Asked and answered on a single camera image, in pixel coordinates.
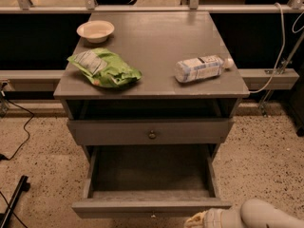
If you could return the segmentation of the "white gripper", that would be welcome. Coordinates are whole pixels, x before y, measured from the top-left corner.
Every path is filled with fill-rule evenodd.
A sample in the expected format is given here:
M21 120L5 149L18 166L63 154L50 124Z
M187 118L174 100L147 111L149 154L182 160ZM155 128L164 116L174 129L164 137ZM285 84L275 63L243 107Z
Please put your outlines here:
M198 212L187 219L183 228L242 228L240 211L211 208L207 213Z

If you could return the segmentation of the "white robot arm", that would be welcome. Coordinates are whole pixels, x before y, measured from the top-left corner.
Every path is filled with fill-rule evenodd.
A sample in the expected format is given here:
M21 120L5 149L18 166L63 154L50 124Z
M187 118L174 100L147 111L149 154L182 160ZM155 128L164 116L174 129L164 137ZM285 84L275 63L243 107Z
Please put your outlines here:
M211 208L189 218L183 228L304 228L295 218L261 199L248 199L237 209Z

